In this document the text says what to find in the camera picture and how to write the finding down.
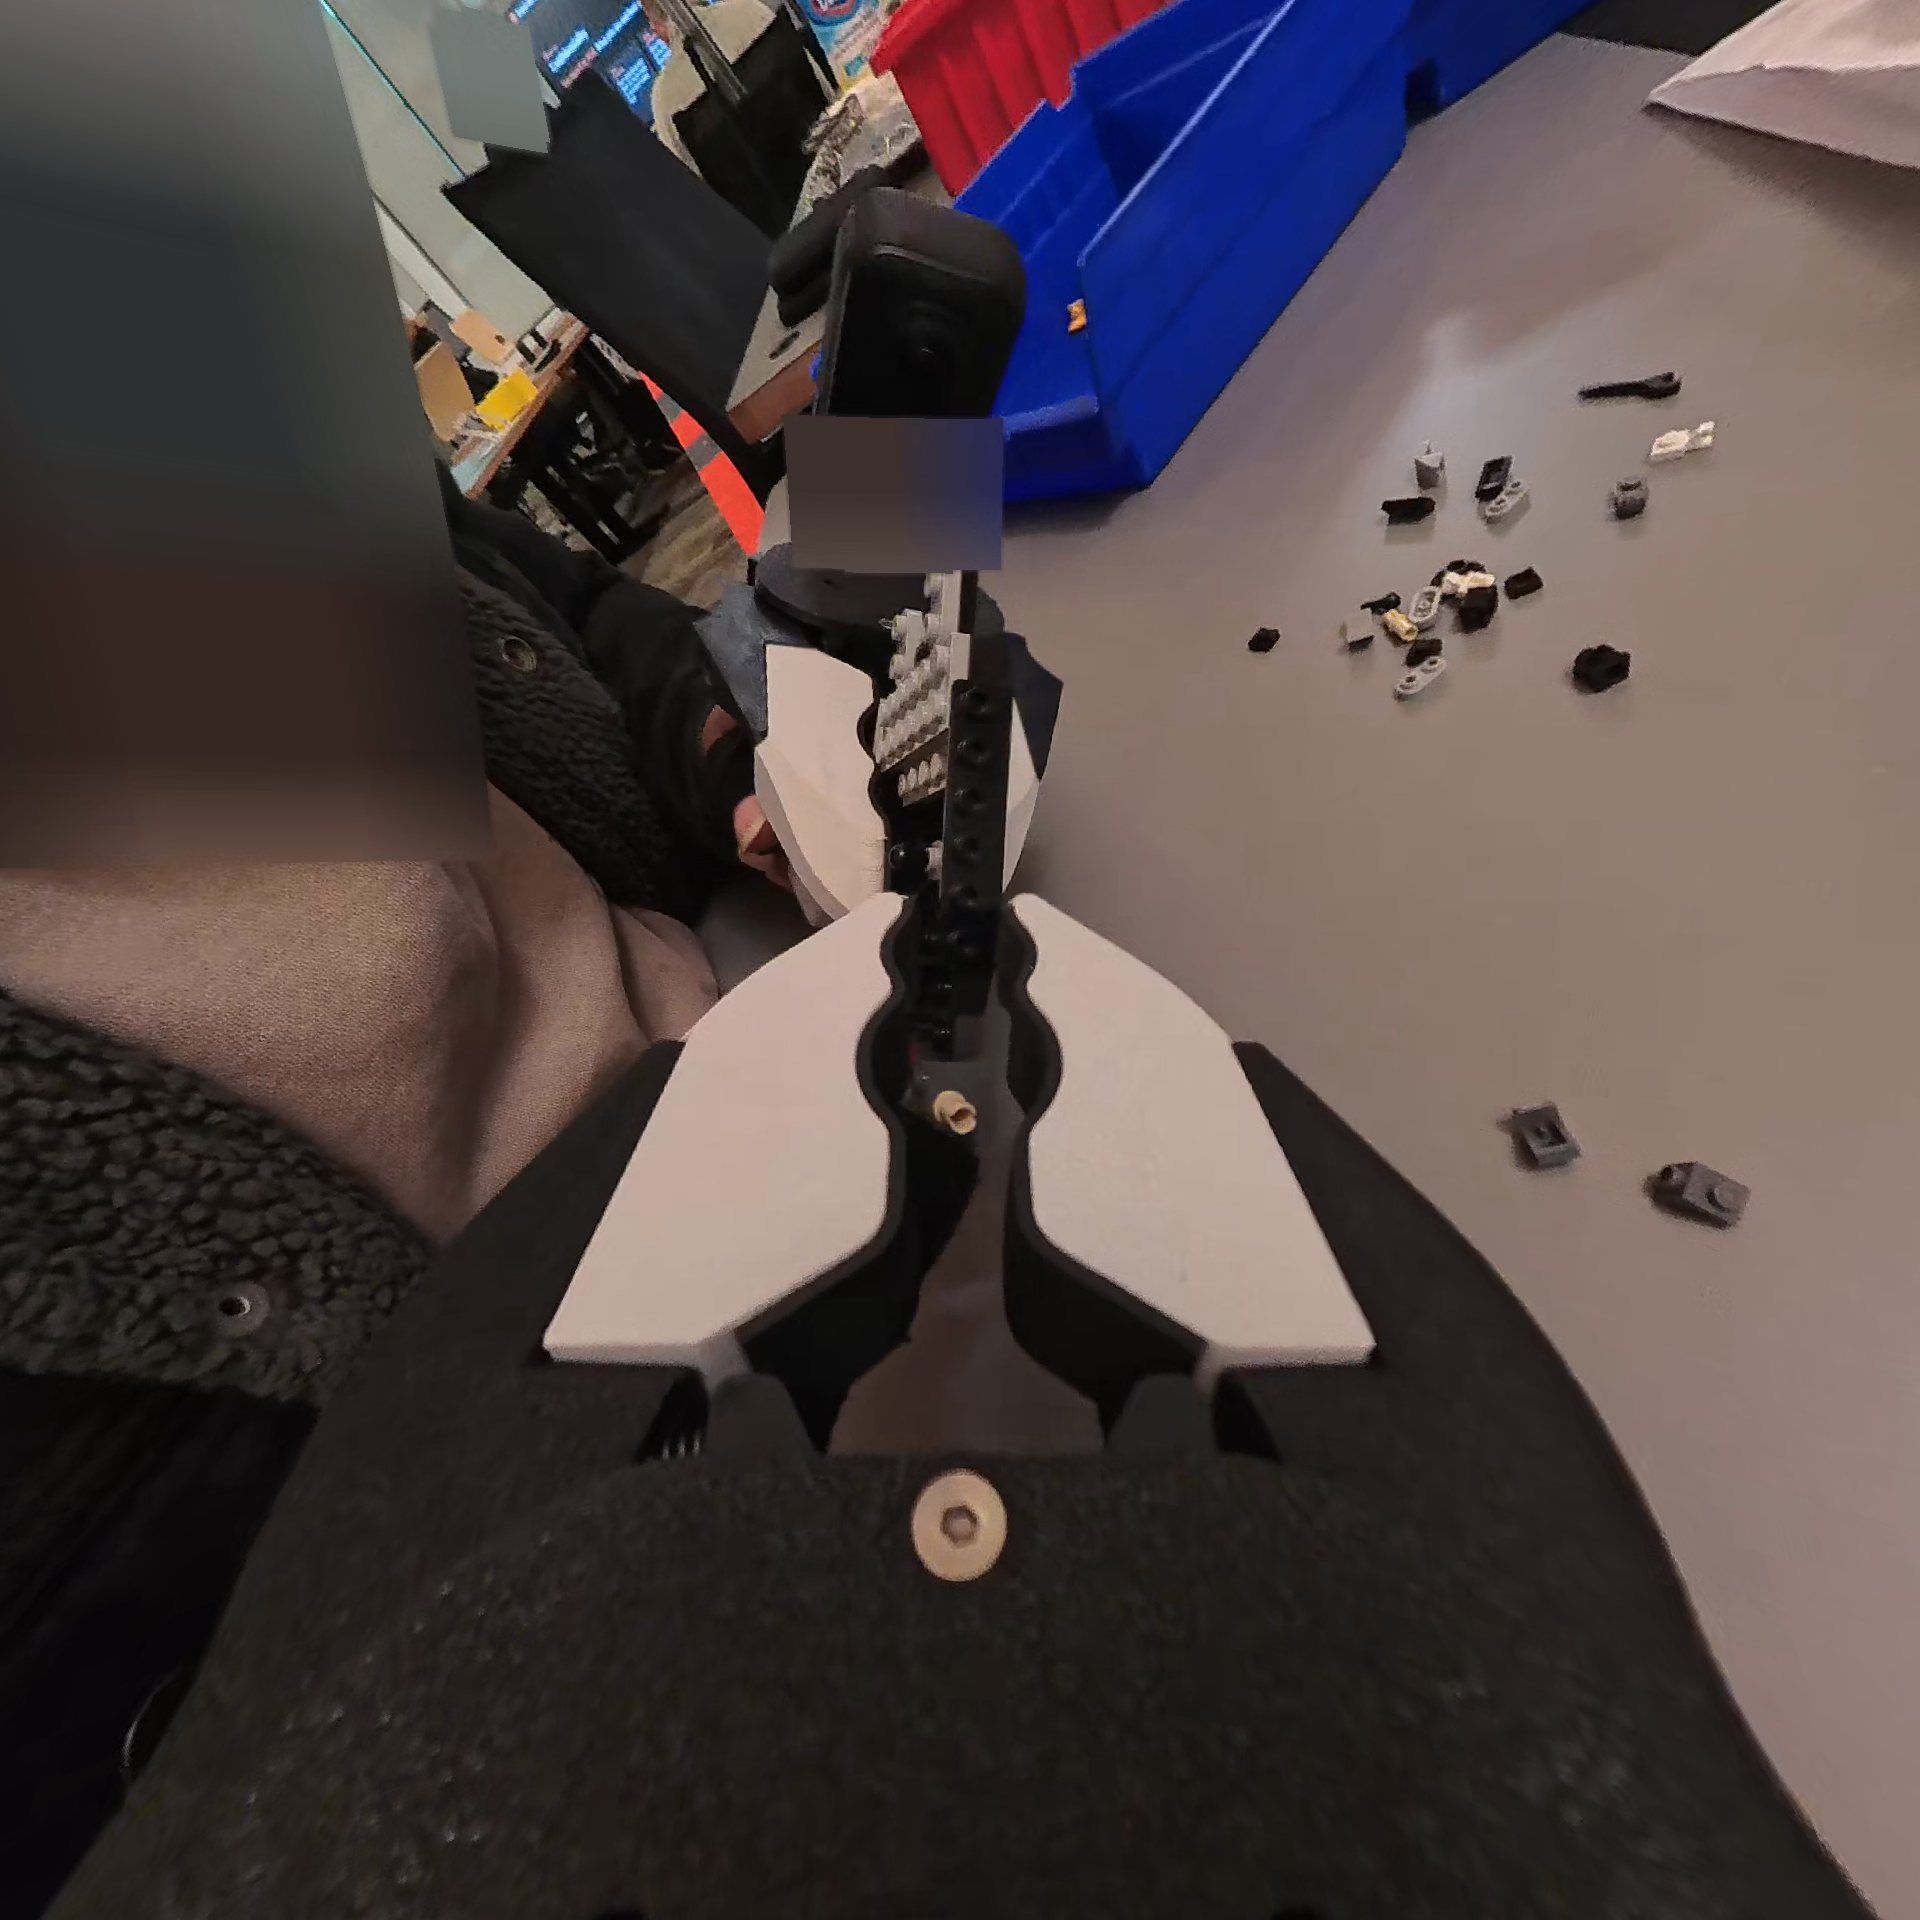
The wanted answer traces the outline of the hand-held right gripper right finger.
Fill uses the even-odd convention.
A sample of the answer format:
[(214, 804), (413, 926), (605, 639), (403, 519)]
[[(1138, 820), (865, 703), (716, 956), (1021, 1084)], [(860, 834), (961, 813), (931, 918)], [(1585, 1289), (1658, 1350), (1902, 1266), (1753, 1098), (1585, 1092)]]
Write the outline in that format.
[(1260, 1047), (1039, 895), (1001, 921), (1020, 1106), (1001, 1297), (1018, 1346), (1114, 1436), (1143, 1385), (1350, 1370), (1377, 1333), (1267, 1116)]

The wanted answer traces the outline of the person's black trousers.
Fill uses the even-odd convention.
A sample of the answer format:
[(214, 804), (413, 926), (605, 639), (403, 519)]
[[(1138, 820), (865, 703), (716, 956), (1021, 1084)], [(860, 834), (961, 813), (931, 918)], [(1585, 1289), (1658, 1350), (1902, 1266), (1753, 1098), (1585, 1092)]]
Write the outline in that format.
[(2, 1916), (44, 1916), (190, 1691), (317, 1414), (2, 1377)]

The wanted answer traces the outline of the computer monitor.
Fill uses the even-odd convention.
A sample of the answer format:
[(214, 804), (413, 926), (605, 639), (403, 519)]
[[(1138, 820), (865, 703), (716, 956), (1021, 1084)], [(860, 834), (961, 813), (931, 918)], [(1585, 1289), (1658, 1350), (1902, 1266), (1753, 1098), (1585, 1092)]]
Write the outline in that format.
[(529, 29), (553, 92), (598, 75), (642, 124), (653, 124), (655, 81), (669, 46), (642, 2), (509, 2), (503, 11)]

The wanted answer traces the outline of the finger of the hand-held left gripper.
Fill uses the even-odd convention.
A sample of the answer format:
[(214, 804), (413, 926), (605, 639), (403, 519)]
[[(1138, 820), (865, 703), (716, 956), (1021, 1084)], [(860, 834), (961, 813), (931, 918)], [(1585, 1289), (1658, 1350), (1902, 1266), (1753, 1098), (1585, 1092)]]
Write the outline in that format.
[(1013, 893), (1059, 726), (1059, 678), (1038, 660), (1004, 660), (1004, 683), (1013, 702), (1013, 722), (1001, 836), (1001, 889)]
[(807, 924), (853, 916), (899, 926), (906, 901), (887, 883), (883, 817), (870, 796), (873, 754), (860, 725), (873, 683), (822, 652), (778, 645), (763, 657), (766, 729), (754, 750), (754, 796), (783, 854)]

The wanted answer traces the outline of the grey desk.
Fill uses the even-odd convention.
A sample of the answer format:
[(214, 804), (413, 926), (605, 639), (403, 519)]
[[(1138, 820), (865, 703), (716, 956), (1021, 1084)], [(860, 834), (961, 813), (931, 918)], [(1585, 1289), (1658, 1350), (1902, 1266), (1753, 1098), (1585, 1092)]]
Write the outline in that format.
[[(1021, 879), (1505, 1270), (1787, 1786), (1916, 1916), (1916, 175), (1650, 110), (1740, 14), (1591, 6), (1419, 124), (1148, 492), (1013, 525), (1065, 682)], [(1436, 515), (1388, 525), (1425, 442)], [(1402, 703), (1359, 603), (1454, 559), (1542, 590), (1483, 630), (1447, 595)], [(1633, 668), (1588, 695), (1596, 642)], [(1505, 1117), (1548, 1099), (1581, 1156), (1531, 1171)], [(1655, 1207), (1669, 1161), (1743, 1219)]]

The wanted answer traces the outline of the white printed paper bag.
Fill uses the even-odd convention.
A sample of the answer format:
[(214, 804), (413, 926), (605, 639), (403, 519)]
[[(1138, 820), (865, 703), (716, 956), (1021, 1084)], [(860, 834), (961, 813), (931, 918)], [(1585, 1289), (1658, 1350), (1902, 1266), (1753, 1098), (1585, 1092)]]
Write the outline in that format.
[(1918, 5), (1780, 2), (1645, 106), (1916, 172)]

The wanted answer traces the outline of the red storage bin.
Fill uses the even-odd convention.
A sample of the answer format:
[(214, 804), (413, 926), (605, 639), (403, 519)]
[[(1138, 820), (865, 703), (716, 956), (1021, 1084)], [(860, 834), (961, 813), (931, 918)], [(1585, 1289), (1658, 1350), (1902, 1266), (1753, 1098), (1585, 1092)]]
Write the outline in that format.
[(1148, 174), (1183, 143), (1219, 84), (1274, 19), (1316, 29), (1343, 5), (916, 2), (879, 34), (873, 63), (899, 81), (925, 156), (962, 198), (1045, 108), (1082, 92), (1111, 131), (1115, 172)]

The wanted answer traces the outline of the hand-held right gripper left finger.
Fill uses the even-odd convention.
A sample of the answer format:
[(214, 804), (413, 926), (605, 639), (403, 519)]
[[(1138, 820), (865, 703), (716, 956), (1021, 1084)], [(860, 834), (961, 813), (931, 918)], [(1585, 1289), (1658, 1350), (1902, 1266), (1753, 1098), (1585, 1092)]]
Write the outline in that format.
[(817, 1450), (902, 1346), (922, 1292), (906, 974), (915, 914), (867, 901), (766, 962), (690, 1031), (541, 1350), (775, 1380)]

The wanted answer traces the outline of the person's left forearm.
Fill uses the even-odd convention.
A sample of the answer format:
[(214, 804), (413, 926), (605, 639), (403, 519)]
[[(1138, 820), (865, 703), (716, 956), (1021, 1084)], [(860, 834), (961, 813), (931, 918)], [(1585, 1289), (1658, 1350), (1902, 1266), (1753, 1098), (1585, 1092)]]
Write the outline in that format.
[(601, 566), (573, 623), (594, 676), (622, 709), (646, 716), (669, 703), (714, 707), (703, 621), (706, 612), (677, 595)]

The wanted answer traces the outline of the cluttered background table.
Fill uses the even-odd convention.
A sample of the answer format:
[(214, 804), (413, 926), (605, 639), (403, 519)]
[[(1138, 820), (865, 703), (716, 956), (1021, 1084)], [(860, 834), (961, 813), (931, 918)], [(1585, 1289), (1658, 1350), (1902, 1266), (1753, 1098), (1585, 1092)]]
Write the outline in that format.
[(681, 444), (655, 393), (582, 322), (503, 357), (427, 305), (403, 315), (436, 457), (463, 499), (614, 565), (666, 527)]

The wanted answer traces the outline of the black panel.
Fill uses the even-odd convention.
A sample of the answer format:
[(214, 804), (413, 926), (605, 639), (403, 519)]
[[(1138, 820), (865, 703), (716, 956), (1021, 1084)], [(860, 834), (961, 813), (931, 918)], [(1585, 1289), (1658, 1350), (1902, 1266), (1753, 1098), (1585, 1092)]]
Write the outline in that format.
[(490, 149), (444, 198), (551, 305), (692, 413), (769, 499), (782, 454), (729, 411), (769, 293), (769, 237), (598, 75), (565, 94), (547, 132), (543, 153)]

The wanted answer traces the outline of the black toy brick car chassis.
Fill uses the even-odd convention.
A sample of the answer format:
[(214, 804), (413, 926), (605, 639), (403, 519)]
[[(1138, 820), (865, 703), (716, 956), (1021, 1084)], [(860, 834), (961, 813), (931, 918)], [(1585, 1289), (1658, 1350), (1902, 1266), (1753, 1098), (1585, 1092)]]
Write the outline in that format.
[(933, 571), (887, 621), (891, 653), (870, 709), (879, 876), (902, 910), (887, 956), (902, 989), (901, 1106), (965, 1146), (975, 1095), (954, 1073), (975, 1055), (997, 964), (1014, 700), (1001, 638), (975, 639), (972, 571)]

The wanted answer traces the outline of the person's left hand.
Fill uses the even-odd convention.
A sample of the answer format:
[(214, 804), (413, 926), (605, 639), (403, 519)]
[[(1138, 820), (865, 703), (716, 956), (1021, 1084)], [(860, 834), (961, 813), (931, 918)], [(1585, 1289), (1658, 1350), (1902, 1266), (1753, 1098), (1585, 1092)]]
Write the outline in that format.
[(790, 861), (756, 789), (756, 748), (703, 639), (684, 630), (666, 653), (644, 719), (655, 799), (690, 850), (790, 891)]

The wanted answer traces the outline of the person's taupe sweatshirt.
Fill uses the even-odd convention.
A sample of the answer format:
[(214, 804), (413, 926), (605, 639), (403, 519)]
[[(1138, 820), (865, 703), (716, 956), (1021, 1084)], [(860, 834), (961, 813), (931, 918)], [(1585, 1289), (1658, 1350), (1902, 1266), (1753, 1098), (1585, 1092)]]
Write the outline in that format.
[(6, 868), (5, 989), (275, 1116), (444, 1242), (717, 1002), (689, 926), (486, 799), (481, 858)]

